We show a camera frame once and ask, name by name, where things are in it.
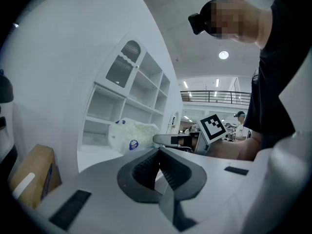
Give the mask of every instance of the railing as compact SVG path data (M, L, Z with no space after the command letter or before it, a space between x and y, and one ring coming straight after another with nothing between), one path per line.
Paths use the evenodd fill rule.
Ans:
M233 91L181 91L182 101L249 105L250 93Z

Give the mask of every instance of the white curved wall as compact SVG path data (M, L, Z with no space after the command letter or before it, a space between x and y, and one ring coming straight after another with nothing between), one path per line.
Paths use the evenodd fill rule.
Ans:
M95 76L128 32L171 80L161 131L167 130L182 101L166 45L144 1L47 0L24 18L0 57L14 87L20 155L40 143L55 150L63 181L77 174L78 135Z

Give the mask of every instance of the plastic bag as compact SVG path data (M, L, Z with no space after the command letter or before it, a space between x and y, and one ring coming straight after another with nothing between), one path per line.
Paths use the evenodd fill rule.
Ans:
M155 124L144 124L123 118L108 129L110 147L122 155L154 148L153 136L159 133Z

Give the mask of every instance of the black shirt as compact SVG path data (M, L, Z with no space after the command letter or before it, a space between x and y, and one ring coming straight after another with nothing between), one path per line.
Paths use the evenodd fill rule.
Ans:
M294 133L278 95L295 75L309 50L309 44L302 45L301 35L304 33L302 24L307 22L300 20L282 0L274 0L271 10L272 30L265 48L260 51L259 68L253 75L252 96L244 123L245 127L261 133L261 149L271 148L280 139Z

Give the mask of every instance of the ceiling light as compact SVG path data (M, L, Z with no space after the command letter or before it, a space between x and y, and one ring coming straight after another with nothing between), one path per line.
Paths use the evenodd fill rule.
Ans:
M219 53L219 57L220 57L220 59L226 59L227 57L229 57L229 53L226 51L221 51Z

